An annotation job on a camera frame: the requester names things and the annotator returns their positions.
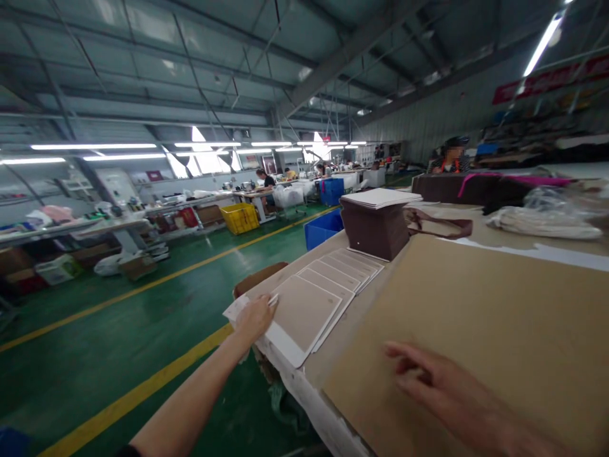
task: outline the brown bag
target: brown bag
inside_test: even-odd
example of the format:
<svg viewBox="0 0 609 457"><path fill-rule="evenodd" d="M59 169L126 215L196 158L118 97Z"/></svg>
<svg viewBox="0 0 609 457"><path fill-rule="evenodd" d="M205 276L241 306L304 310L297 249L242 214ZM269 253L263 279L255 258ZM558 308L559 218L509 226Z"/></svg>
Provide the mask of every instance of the brown bag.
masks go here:
<svg viewBox="0 0 609 457"><path fill-rule="evenodd" d="M474 227L474 223L471 219L434 218L426 213L423 213L423 211L417 208L404 208L404 219L406 220L406 224L408 225L408 231L410 236L422 233L446 239L459 239L470 236ZM435 224L444 225L444 228L455 228L458 229L458 232L445 234L442 233L444 230L442 230L442 228L440 227L437 227L438 230L430 232L428 230L423 230L423 222L431 222Z"/></svg>

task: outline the green floor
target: green floor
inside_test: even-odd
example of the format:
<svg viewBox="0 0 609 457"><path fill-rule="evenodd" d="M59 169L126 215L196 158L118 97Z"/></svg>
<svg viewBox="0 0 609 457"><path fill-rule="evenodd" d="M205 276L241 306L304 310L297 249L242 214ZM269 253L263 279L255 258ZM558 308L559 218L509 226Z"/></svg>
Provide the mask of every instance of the green floor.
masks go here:
<svg viewBox="0 0 609 457"><path fill-rule="evenodd" d="M307 216L325 210L310 206ZM29 296L0 343L86 310L290 223L273 221L247 234L220 230L171 245L171 259L137 283L88 273ZM0 352L0 426L32 437L37 454L226 324L233 286L273 263L306 252L299 224L207 265L119 301L34 340ZM111 455L127 442L196 368L143 401L84 446L78 455ZM275 419L267 385L252 357L231 375L193 455L281 456L318 443Z"/></svg>

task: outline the red banner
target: red banner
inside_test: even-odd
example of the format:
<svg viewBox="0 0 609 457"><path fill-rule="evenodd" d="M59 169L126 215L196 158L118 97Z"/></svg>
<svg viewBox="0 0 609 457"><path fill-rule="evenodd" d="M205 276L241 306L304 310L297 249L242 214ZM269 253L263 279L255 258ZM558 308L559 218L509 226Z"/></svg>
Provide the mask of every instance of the red banner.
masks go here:
<svg viewBox="0 0 609 457"><path fill-rule="evenodd" d="M525 83L525 90L518 95L516 99L527 98L534 95L539 95L543 92L550 92L562 87L568 86L573 79L575 72L580 64L575 63L566 67L550 70L538 75L529 76ZM584 68L577 76L579 80L595 80L609 77L609 55L595 57L584 65ZM514 92L518 89L520 81L499 86L495 90L493 97L493 105L507 103L514 97Z"/></svg>

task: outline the bag handle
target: bag handle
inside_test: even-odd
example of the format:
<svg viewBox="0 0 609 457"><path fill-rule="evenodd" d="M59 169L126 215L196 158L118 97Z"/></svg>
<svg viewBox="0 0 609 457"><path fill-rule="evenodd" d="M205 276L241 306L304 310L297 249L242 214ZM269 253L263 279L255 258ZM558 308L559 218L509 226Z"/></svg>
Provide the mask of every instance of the bag handle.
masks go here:
<svg viewBox="0 0 609 457"><path fill-rule="evenodd" d="M423 213L423 211L421 211L420 209L417 209L417 208L406 208L406 209L413 216L410 222L411 223L414 222L418 227L417 229L409 228L408 231L410 232L410 235L416 235L417 233L421 233L421 234L434 235L434 236L437 236L440 238L454 240L454 239L465 238L465 237L470 236L472 234L472 231L474 228L474 223L471 219L440 219L440 218L431 217L427 213ZM422 228L423 228L423 225L421 223L422 221L429 221L429 222L436 222L436 223L452 225L453 227L459 228L459 233L452 234L452 235L440 235L440 234L435 234L432 232L427 232L425 230L422 230Z"/></svg>

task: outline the worker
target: worker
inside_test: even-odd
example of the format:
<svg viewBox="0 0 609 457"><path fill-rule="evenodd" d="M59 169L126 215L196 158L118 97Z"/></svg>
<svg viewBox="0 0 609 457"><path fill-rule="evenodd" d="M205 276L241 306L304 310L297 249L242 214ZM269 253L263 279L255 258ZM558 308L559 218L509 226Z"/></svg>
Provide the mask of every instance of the worker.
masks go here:
<svg viewBox="0 0 609 457"><path fill-rule="evenodd" d="M324 162L317 164L317 173L319 173L319 176L322 178L332 177L332 170L330 167L326 166Z"/></svg>
<svg viewBox="0 0 609 457"><path fill-rule="evenodd" d="M239 360L270 326L276 307L270 295L248 303L235 332L170 396L117 457L187 456L205 427L214 403ZM571 457L550 437L519 419L476 378L455 362L408 343L387 342L396 361L397 388L415 400L463 444L480 454L509 457ZM410 376L422 370L419 376Z"/></svg>
<svg viewBox="0 0 609 457"><path fill-rule="evenodd" d="M285 177L292 180L297 178L297 174L294 170L290 170L289 168L285 168Z"/></svg>
<svg viewBox="0 0 609 457"><path fill-rule="evenodd" d="M275 180L273 179L272 176L269 176L266 174L266 171L264 171L262 168L257 169L256 170L256 176L258 176L259 179L264 180L265 182L265 186L261 189L257 189L257 190L273 190L273 187L275 186ZM268 216L269 212L268 212L268 205L271 206L275 206L275 199L273 198L272 195L267 195L266 197L262 197L262 207L265 210L265 215Z"/></svg>
<svg viewBox="0 0 609 457"><path fill-rule="evenodd" d="M467 173L469 157L465 155L467 136L453 136L440 149L440 156L429 164L428 173Z"/></svg>

